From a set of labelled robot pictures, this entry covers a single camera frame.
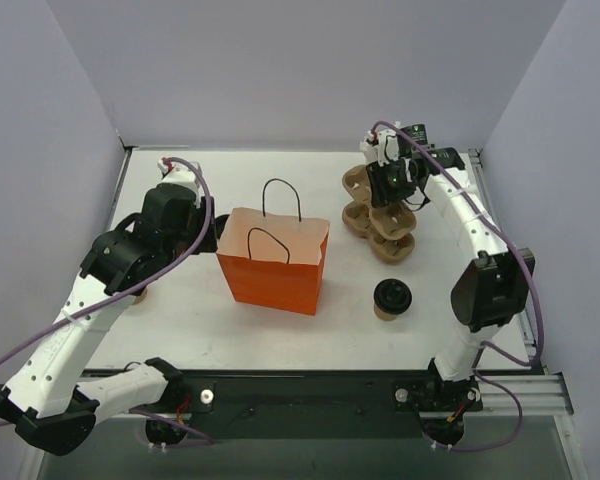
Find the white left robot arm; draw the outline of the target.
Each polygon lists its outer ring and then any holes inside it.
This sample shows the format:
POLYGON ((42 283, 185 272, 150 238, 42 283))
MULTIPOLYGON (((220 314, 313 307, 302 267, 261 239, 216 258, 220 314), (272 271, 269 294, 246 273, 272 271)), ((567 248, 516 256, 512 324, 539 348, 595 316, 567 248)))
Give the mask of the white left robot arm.
POLYGON ((144 405, 162 411, 179 406, 184 376, 158 357, 93 382, 80 377, 113 324, 150 283, 191 254, 215 248, 207 186, 162 181, 150 189, 140 211, 93 241, 52 328, 0 385, 0 418, 29 445, 64 456, 115 415, 144 405))

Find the brown cardboard cup carrier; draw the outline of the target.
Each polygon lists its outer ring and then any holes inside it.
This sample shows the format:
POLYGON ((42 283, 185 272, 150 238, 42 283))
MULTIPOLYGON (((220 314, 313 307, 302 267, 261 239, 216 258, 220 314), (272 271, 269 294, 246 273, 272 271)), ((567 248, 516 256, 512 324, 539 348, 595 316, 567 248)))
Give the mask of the brown cardboard cup carrier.
POLYGON ((354 202, 372 208, 371 183, 364 164, 347 170, 342 176, 342 186, 354 202))

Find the orange paper bag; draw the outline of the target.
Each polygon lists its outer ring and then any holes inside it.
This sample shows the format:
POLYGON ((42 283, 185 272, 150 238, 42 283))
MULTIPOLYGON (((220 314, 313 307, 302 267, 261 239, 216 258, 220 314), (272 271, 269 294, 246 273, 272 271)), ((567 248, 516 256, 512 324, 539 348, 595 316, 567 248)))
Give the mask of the orange paper bag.
POLYGON ((276 215, 266 206, 235 208, 218 240, 216 256, 235 301, 314 316, 323 280, 330 222, 302 213, 298 191, 278 179, 295 196, 296 213, 276 215))

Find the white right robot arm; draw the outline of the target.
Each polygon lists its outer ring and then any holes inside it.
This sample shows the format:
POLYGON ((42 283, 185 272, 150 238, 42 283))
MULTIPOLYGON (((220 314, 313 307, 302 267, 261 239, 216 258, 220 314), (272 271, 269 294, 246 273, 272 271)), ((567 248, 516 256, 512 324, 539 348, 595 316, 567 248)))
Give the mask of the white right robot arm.
POLYGON ((457 382, 473 376, 483 351, 496 347, 494 337, 536 297, 535 257, 496 226, 465 161, 452 148, 432 147, 424 125, 378 121, 360 149, 372 170, 373 200, 404 201, 421 193, 466 259, 450 292, 455 319, 432 359, 437 374, 423 384, 426 401, 444 408, 457 399, 457 382))

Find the black plastic cup lid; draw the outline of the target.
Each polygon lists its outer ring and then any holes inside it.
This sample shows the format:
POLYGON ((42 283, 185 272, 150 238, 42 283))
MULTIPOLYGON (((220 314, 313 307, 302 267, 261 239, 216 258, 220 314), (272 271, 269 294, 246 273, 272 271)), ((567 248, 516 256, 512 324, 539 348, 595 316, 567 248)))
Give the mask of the black plastic cup lid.
POLYGON ((411 306, 413 294, 409 286, 399 279, 380 281, 373 292, 374 306, 393 316, 405 313, 411 306))

